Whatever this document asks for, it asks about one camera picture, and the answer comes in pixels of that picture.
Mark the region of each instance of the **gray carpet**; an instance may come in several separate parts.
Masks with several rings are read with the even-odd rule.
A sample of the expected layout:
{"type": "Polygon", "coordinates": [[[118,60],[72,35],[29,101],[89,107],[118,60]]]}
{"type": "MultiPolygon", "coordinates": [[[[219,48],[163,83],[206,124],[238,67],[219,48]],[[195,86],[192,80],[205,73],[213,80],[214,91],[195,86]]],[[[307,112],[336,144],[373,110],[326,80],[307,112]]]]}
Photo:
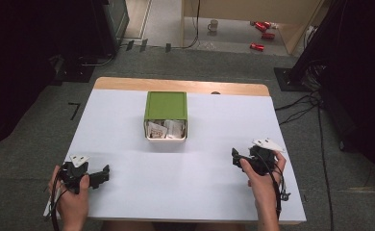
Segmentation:
{"type": "MultiPolygon", "coordinates": [[[[93,83],[100,76],[265,84],[275,107],[305,93],[282,92],[273,67],[292,67],[297,59],[254,54],[138,47],[122,49],[114,60],[95,68],[90,83],[49,86],[0,142],[0,230],[53,230],[42,213],[48,199],[43,189],[54,165],[62,163],[80,121],[93,83]],[[81,103],[71,120],[75,106],[81,103]]],[[[279,121],[308,107],[277,112],[279,121]]],[[[375,230],[375,166],[360,153],[338,150],[332,121],[321,111],[325,158],[331,188],[335,230],[375,230]],[[364,187],[366,191],[355,188],[364,187]]],[[[330,230],[330,211],[320,152],[317,110],[281,127],[303,197],[307,222],[282,225],[282,230],[330,230]]],[[[101,221],[88,220],[85,230],[99,230],[101,221]]],[[[156,223],[161,230],[190,230],[192,224],[156,223]]],[[[256,230],[254,224],[247,230],[256,230]]]]}

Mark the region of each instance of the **white tabletop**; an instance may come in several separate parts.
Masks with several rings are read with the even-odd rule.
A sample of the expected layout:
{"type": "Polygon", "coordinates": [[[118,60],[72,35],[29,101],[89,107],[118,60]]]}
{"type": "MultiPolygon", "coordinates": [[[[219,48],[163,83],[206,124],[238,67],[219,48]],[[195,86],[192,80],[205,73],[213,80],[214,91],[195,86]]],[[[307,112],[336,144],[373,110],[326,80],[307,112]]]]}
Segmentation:
{"type": "MultiPolygon", "coordinates": [[[[232,147],[248,156],[253,139],[285,143],[269,96],[187,94],[182,143],[144,137],[147,91],[93,90],[66,156],[89,156],[88,172],[110,165],[110,181],[90,190],[90,218],[164,221],[257,220],[247,176],[232,147]]],[[[288,153],[289,201],[281,223],[306,220],[288,153]]]]}

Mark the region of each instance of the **hand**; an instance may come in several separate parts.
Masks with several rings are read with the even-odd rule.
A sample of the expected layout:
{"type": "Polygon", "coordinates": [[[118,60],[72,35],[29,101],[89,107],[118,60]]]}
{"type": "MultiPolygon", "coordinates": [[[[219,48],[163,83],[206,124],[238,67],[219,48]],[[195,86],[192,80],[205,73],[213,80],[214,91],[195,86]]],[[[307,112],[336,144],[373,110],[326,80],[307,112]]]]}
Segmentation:
{"type": "MultiPolygon", "coordinates": [[[[275,168],[272,170],[272,175],[277,184],[280,185],[281,175],[279,172],[284,171],[287,160],[280,152],[273,151],[273,153],[277,158],[277,162],[275,163],[275,168]]],[[[249,178],[248,186],[251,187],[256,199],[256,207],[259,213],[259,230],[279,230],[275,210],[277,199],[271,176],[268,174],[260,176],[246,160],[240,159],[239,161],[242,169],[249,178]]]]}
{"type": "MultiPolygon", "coordinates": [[[[55,167],[52,179],[49,181],[50,193],[52,193],[53,183],[59,168],[59,166],[55,167]]],[[[78,194],[70,191],[65,192],[66,187],[58,181],[56,189],[61,188],[62,197],[59,199],[57,210],[63,221],[63,231],[82,230],[88,216],[88,186],[88,175],[82,177],[78,194]]]]}

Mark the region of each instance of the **red object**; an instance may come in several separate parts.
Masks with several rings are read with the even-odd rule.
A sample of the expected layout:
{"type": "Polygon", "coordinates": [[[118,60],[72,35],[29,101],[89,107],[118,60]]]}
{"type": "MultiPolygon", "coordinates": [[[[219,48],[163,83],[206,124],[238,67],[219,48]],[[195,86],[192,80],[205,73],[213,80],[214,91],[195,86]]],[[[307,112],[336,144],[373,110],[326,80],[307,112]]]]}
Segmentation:
{"type": "Polygon", "coordinates": [[[263,33],[266,31],[266,27],[260,22],[256,22],[254,26],[263,33]]]}
{"type": "Polygon", "coordinates": [[[257,44],[255,42],[252,42],[250,44],[250,49],[253,49],[253,50],[258,50],[258,51],[263,51],[263,45],[261,44],[257,44]]]}
{"type": "Polygon", "coordinates": [[[275,38],[275,34],[272,34],[272,33],[262,33],[262,39],[273,40],[274,38],[275,38]]]}
{"type": "Polygon", "coordinates": [[[262,22],[262,25],[264,25],[264,27],[266,27],[266,29],[269,29],[271,27],[270,22],[262,22]]]}

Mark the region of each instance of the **black controller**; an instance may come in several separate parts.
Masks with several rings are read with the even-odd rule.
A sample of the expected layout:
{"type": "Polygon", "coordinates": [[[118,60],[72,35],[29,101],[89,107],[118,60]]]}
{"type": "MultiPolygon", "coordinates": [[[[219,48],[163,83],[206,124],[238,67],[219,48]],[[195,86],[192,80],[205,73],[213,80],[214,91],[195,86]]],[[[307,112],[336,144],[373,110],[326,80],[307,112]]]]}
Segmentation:
{"type": "MultiPolygon", "coordinates": [[[[78,194],[80,191],[80,181],[88,170],[88,162],[80,167],[75,167],[72,162],[66,162],[62,165],[59,177],[64,181],[68,190],[78,194]]],[[[89,175],[89,186],[94,190],[100,187],[106,181],[110,180],[110,166],[106,165],[102,171],[89,175]]]]}
{"type": "Polygon", "coordinates": [[[275,158],[271,150],[254,145],[250,148],[250,157],[241,156],[232,148],[233,165],[241,167],[239,159],[243,158],[250,163],[251,167],[259,175],[266,175],[274,169],[275,158]]]}

